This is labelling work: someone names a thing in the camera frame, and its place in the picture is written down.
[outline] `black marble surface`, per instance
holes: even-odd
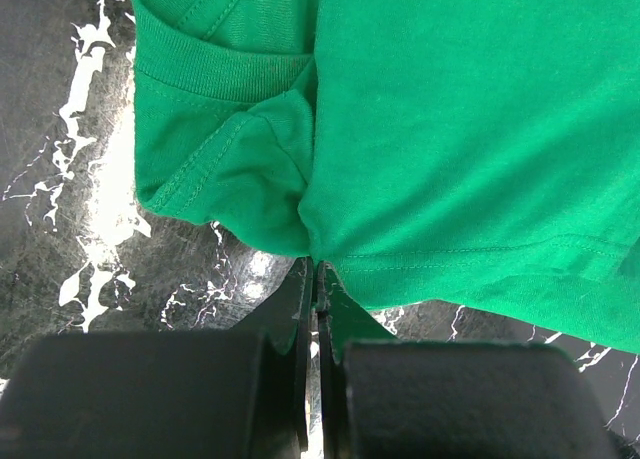
[[[0,384],[45,333],[226,328],[244,317],[292,260],[135,203],[130,1],[0,6]],[[576,360],[608,426],[640,441],[637,355],[437,301],[375,317],[406,339],[553,343]],[[317,370],[317,344],[311,352]],[[309,402],[307,457],[319,457],[315,375]]]

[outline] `stitching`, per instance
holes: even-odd
[[[577,236],[577,237],[583,237],[589,240],[593,240],[593,241],[598,241],[601,242],[603,244],[608,244],[611,246],[617,246],[617,247],[629,247],[625,244],[620,244],[617,242],[610,242],[607,241],[605,239],[600,239],[597,237],[593,237],[593,236],[581,236],[579,234],[566,234],[568,236]],[[405,252],[405,253],[400,253],[400,254],[394,254],[394,253],[379,253],[379,254],[354,254],[354,255],[348,255],[348,256],[344,256],[345,258],[349,258],[349,259],[364,259],[367,257],[389,257],[389,256],[393,256],[393,257],[398,257],[398,256],[418,256],[418,255],[430,255],[430,254],[451,254],[451,253],[458,253],[458,252],[492,252],[492,251],[513,251],[513,250],[518,250],[518,249],[525,249],[531,246],[537,246],[537,245],[542,245],[545,244],[549,241],[553,241],[554,239],[548,239],[546,241],[540,241],[540,242],[532,242],[530,244],[524,244],[521,246],[513,246],[513,247],[481,247],[481,248],[477,248],[477,249],[434,249],[432,251],[414,251],[414,252]]]
[[[240,124],[239,127],[242,127],[242,125],[247,122],[249,119],[246,119],[243,121],[243,123]],[[171,198],[171,196],[173,196],[175,194],[176,189],[181,185],[182,183],[182,179],[186,174],[187,169],[189,169],[192,164],[199,158],[199,156],[202,154],[202,151],[204,150],[204,148],[216,137],[218,136],[218,134],[220,134],[220,132],[223,130],[224,126],[226,125],[226,122],[223,123],[213,134],[211,134],[209,137],[207,137],[204,142],[202,144],[200,144],[200,146],[198,147],[198,149],[196,149],[193,154],[191,154],[191,156],[189,157],[189,159],[187,159],[184,164],[182,164],[182,166],[180,167],[180,169],[178,169],[176,171],[176,173],[172,176],[171,181],[169,181],[166,185],[166,187],[162,190],[162,192],[160,192],[157,196],[156,199],[154,199],[153,201],[151,201],[151,207],[158,207],[158,208],[162,208],[166,205],[167,201],[169,201],[169,199]]]
[[[187,93],[187,94],[192,94],[192,95],[194,95],[196,97],[201,98],[202,100],[228,102],[229,103],[229,107],[233,107],[235,105],[253,105],[254,104],[253,102],[230,101],[228,99],[218,99],[218,98],[215,98],[215,97],[203,96],[202,94],[198,94],[197,92],[189,91],[187,89],[182,89],[181,87],[177,87],[177,86],[174,86],[172,84],[168,84],[168,83],[166,83],[164,81],[161,81],[159,79],[156,79],[155,77],[149,75],[148,73],[146,73],[145,71],[143,71],[141,69],[137,69],[136,73],[140,73],[143,76],[146,76],[149,79],[157,81],[157,82],[159,82],[160,84],[162,84],[164,86],[170,87],[172,89],[176,89],[176,90],[178,90],[180,92],[184,92],[184,93]],[[192,107],[197,107],[199,109],[207,109],[207,108],[211,107],[211,105],[209,105],[209,104],[191,102],[191,101],[187,101],[186,99],[179,99],[177,97],[170,96],[166,92],[163,92],[158,86],[155,86],[155,85],[148,85],[146,87],[148,87],[149,89],[151,89],[155,93],[160,94],[162,97],[166,97],[167,99],[171,99],[171,100],[176,101],[176,102],[181,102],[183,104],[187,104],[187,105],[192,106]]]
[[[280,143],[280,139],[278,138],[278,135],[276,134],[276,131],[273,130],[273,125],[271,124],[271,121],[269,121],[269,119],[267,119],[266,117],[263,117],[263,116],[260,116],[260,115],[258,115],[256,117],[259,117],[260,119],[264,119],[264,121],[269,126],[269,130],[271,131],[271,134],[273,135],[273,138],[275,139],[276,145],[285,154],[285,156],[287,156],[289,158],[291,163],[296,167],[296,171],[298,171],[298,175],[300,176],[300,178],[304,182],[305,186],[308,186],[309,184],[307,183],[306,179],[304,178],[304,175],[302,175],[302,172],[300,171],[300,167],[298,166],[298,163],[296,161],[294,161],[293,157],[291,157],[291,154],[289,154],[289,151],[287,151],[286,148]]]
[[[182,212],[184,212],[184,210],[187,207],[189,207],[193,203],[193,201],[195,201],[195,199],[198,197],[198,195],[202,191],[202,188],[204,187],[205,182],[207,182],[207,180],[209,179],[209,176],[213,173],[213,171],[217,167],[217,165],[220,162],[220,160],[222,159],[222,157],[226,154],[226,152],[229,149],[229,146],[231,146],[231,143],[233,142],[233,140],[236,138],[236,136],[238,135],[240,130],[245,126],[245,124],[247,124],[247,122],[249,122],[252,119],[255,119],[255,116],[251,116],[251,117],[248,117],[248,118],[242,120],[242,122],[240,122],[240,124],[238,124],[236,126],[236,128],[233,130],[233,132],[229,136],[229,139],[227,139],[227,142],[225,143],[224,147],[222,148],[222,150],[220,151],[220,153],[218,154],[216,159],[213,161],[213,164],[207,170],[207,173],[200,178],[200,182],[198,183],[198,186],[194,189],[193,194],[191,194],[191,197],[184,203],[184,205],[180,208],[180,210],[178,210],[176,212],[176,216],[179,216],[180,214],[182,214]]]
[[[189,19],[191,19],[191,16],[193,16],[195,14],[195,12],[200,9],[200,6],[202,6],[202,3],[205,0],[198,0],[196,1],[190,8],[189,10],[185,13],[184,16],[182,16],[182,19],[180,19],[180,21],[178,21],[178,24],[176,25],[176,28],[181,29],[182,26],[184,26],[187,21]]]
[[[225,18],[225,16],[228,14],[228,12],[233,8],[233,6],[236,5],[237,2],[238,2],[238,0],[231,0],[231,2],[227,5],[225,10],[222,11],[222,14],[220,14],[218,16],[218,18],[215,20],[215,22],[213,23],[213,26],[211,26],[211,28],[202,37],[204,40],[209,40],[209,38],[211,38],[211,36],[215,32],[216,28],[220,25],[222,20]]]
[[[580,244],[552,243],[551,245],[559,246],[559,247],[578,247],[580,249],[584,249],[585,251],[593,252],[601,256],[606,256],[606,257],[611,257],[616,259],[619,257],[618,255],[615,255],[615,254],[608,254],[606,252],[598,251],[596,249],[583,247]],[[447,267],[474,266],[474,265],[485,264],[485,263],[486,263],[485,261],[473,261],[473,262],[457,262],[453,264],[418,264],[414,266],[377,267],[373,269],[358,269],[358,268],[351,267],[351,268],[345,268],[344,271],[345,272],[377,272],[377,271],[404,271],[404,270],[411,270],[411,269],[436,269],[436,268],[444,269]]]

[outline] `table surface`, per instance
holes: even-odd
[[[248,314],[291,259],[135,202],[130,0],[0,6],[0,384],[42,334],[226,328]],[[374,316],[412,340],[552,343],[608,426],[640,440],[637,355],[438,301]],[[317,370],[317,344],[311,353]],[[319,397],[313,376],[307,457],[321,448]]]

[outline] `green fabric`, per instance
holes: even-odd
[[[134,0],[141,204],[640,352],[640,0]]]

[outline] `t-shirt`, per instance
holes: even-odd
[[[134,0],[148,210],[640,352],[640,0]]]

